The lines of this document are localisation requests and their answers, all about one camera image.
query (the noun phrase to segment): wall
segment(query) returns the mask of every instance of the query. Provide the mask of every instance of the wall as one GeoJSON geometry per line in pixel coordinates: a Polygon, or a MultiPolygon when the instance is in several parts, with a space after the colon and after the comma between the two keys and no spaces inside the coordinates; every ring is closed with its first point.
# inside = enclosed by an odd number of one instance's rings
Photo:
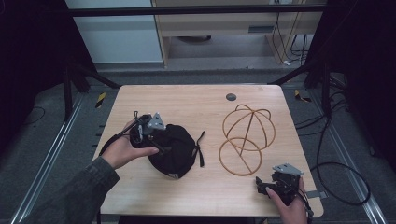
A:
{"type": "MultiPolygon", "coordinates": [[[[69,8],[151,7],[149,0],[66,0],[69,8]]],[[[75,18],[95,64],[161,63],[153,16],[75,18]]]]}

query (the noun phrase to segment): floor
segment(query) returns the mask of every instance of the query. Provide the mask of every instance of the floor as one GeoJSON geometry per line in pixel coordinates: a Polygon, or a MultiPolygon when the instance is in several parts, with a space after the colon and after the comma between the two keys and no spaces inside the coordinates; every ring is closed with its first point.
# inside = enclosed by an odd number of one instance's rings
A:
{"type": "MultiPolygon", "coordinates": [[[[301,48],[302,41],[299,36],[295,49],[301,48]]],[[[203,41],[201,37],[182,37],[172,40],[172,44],[166,68],[139,66],[128,71],[100,72],[120,84],[267,83],[286,75],[301,63],[276,63],[264,36],[212,36],[208,41],[203,41]]],[[[342,75],[333,75],[342,79],[342,75]]],[[[306,90],[303,81],[304,74],[282,86],[294,124],[300,128],[306,124],[305,120],[321,116],[320,87],[306,90]],[[297,99],[295,90],[299,90],[301,96],[309,98],[312,103],[306,99],[297,99]]],[[[37,204],[50,198],[51,193],[92,159],[117,90],[111,90],[95,80],[90,79],[90,82],[90,92],[81,94],[74,91],[74,101],[79,112],[70,124],[71,128],[66,127],[67,138],[57,142],[60,150],[52,153],[54,160],[49,162],[46,181],[36,185],[40,189],[34,199],[37,204]],[[94,108],[98,95],[103,91],[107,94],[103,105],[94,108]]],[[[392,209],[396,204],[393,194],[396,175],[385,160],[370,155],[359,125],[348,111],[348,103],[342,94],[336,94],[332,99],[333,105],[337,102],[340,104],[334,109],[332,122],[324,134],[320,161],[339,161],[358,170],[370,184],[372,197],[364,206],[352,206],[340,203],[330,195],[322,200],[325,214],[315,218],[314,223],[396,223],[396,214],[392,209]]],[[[62,86],[40,93],[26,125],[10,146],[13,148],[12,153],[7,158],[2,158],[0,219],[12,218],[23,204],[22,200],[32,183],[37,183],[35,175],[52,152],[54,139],[65,125],[64,108],[59,104],[62,100],[62,86]]],[[[320,120],[314,125],[298,129],[310,167],[316,164],[320,132],[324,124],[324,120],[320,120]]],[[[320,172],[327,189],[315,175],[319,190],[329,189],[347,201],[359,202],[364,199],[367,190],[358,176],[333,165],[322,167],[320,172]]],[[[103,216],[105,223],[117,221],[118,217],[103,216]]],[[[250,222],[261,223],[262,218],[253,218],[250,222]]],[[[276,217],[269,219],[269,223],[279,222],[276,217]]]]}

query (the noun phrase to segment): human hand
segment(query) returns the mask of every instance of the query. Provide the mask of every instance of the human hand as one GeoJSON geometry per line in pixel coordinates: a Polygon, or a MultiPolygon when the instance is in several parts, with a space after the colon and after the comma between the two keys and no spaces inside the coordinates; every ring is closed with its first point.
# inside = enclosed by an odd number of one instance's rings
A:
{"type": "MultiPolygon", "coordinates": [[[[129,121],[124,128],[131,124],[132,121],[129,121]]],[[[136,158],[150,156],[158,151],[156,147],[132,147],[129,134],[126,134],[113,142],[103,153],[102,158],[116,170],[136,158]]]]}
{"type": "MultiPolygon", "coordinates": [[[[304,181],[303,178],[300,178],[299,182],[300,190],[305,193],[304,188],[304,181]]],[[[266,188],[268,196],[270,196],[271,200],[274,201],[277,210],[279,211],[280,218],[284,224],[306,224],[307,217],[306,217],[306,210],[304,207],[303,200],[300,197],[295,197],[294,200],[286,206],[282,200],[280,199],[279,195],[276,194],[272,189],[266,188]]]]}

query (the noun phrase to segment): gray sleeve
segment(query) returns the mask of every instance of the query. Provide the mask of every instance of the gray sleeve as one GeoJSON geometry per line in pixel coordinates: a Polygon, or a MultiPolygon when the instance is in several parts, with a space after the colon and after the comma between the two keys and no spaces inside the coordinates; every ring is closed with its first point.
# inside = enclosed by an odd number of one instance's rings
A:
{"type": "Polygon", "coordinates": [[[119,180],[113,168],[99,157],[21,223],[92,224],[106,194],[119,180]]]}

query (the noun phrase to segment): copper wire frame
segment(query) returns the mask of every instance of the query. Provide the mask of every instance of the copper wire frame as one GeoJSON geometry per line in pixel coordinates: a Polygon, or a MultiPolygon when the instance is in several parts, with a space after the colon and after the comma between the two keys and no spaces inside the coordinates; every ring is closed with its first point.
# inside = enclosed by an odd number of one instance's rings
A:
{"type": "Polygon", "coordinates": [[[233,175],[252,175],[252,174],[256,173],[256,172],[259,170],[259,168],[262,166],[262,150],[265,149],[265,148],[268,148],[269,146],[271,146],[271,145],[274,143],[274,140],[275,140],[275,138],[276,138],[276,128],[275,128],[274,123],[271,121],[271,112],[270,112],[269,110],[267,110],[267,109],[253,110],[253,109],[251,109],[251,108],[250,108],[249,106],[247,106],[247,105],[238,105],[238,106],[235,108],[234,111],[232,111],[231,113],[229,113],[229,114],[224,118],[224,121],[223,121],[223,123],[222,123],[222,130],[223,130],[224,136],[227,138],[227,140],[221,145],[221,147],[220,147],[220,149],[219,149],[219,160],[220,160],[221,165],[224,167],[224,169],[226,169],[228,172],[230,172],[230,173],[233,174],[233,175]],[[233,124],[233,126],[230,128],[230,130],[229,130],[228,132],[225,132],[225,127],[224,127],[224,126],[225,126],[225,121],[227,120],[227,118],[230,117],[231,114],[233,114],[233,113],[235,113],[235,112],[237,112],[237,111],[244,111],[244,110],[249,111],[249,112],[248,112],[245,116],[243,116],[242,118],[240,118],[239,120],[237,120],[236,123],[233,124]],[[263,117],[267,118],[267,120],[270,122],[270,124],[271,124],[271,126],[272,126],[272,128],[273,128],[274,135],[273,135],[273,137],[272,137],[269,141],[268,141],[268,137],[267,137],[267,131],[265,131],[264,125],[262,124],[262,121],[261,121],[261,119],[259,118],[258,114],[260,114],[260,115],[262,115],[263,117]],[[234,128],[238,123],[240,123],[244,118],[248,117],[249,115],[250,115],[250,120],[249,120],[249,124],[248,124],[248,126],[247,126],[247,131],[246,131],[246,133],[245,133],[245,137],[232,137],[232,138],[229,138],[230,132],[233,130],[233,128],[234,128]],[[250,130],[250,126],[251,126],[251,122],[252,122],[253,118],[256,118],[257,121],[260,123],[260,125],[261,125],[261,127],[262,127],[262,132],[263,132],[264,140],[265,140],[265,146],[264,146],[264,147],[259,147],[259,146],[258,146],[256,143],[254,143],[252,140],[248,139],[248,132],[249,132],[249,130],[250,130]],[[242,140],[243,140],[242,146],[238,146],[237,144],[235,144],[235,143],[233,142],[233,140],[235,140],[235,139],[242,139],[242,140]],[[253,145],[253,146],[255,147],[255,149],[254,149],[254,148],[245,148],[246,141],[248,141],[251,145],[253,145]],[[236,153],[238,153],[239,158],[242,160],[242,162],[246,165],[246,167],[247,167],[247,169],[248,169],[248,172],[247,172],[247,173],[237,173],[237,172],[234,172],[234,171],[232,171],[230,168],[228,168],[228,167],[224,164],[224,162],[223,162],[223,160],[222,160],[222,158],[221,158],[221,151],[223,150],[223,147],[224,147],[227,143],[230,143],[230,144],[233,146],[233,149],[236,151],[236,153]],[[251,168],[249,167],[248,163],[246,162],[246,160],[245,160],[245,159],[243,158],[243,156],[242,156],[242,153],[243,153],[244,150],[246,150],[246,151],[253,151],[253,152],[256,151],[256,152],[259,153],[260,161],[259,161],[259,164],[258,164],[258,166],[257,166],[256,168],[251,169],[251,168]]]}

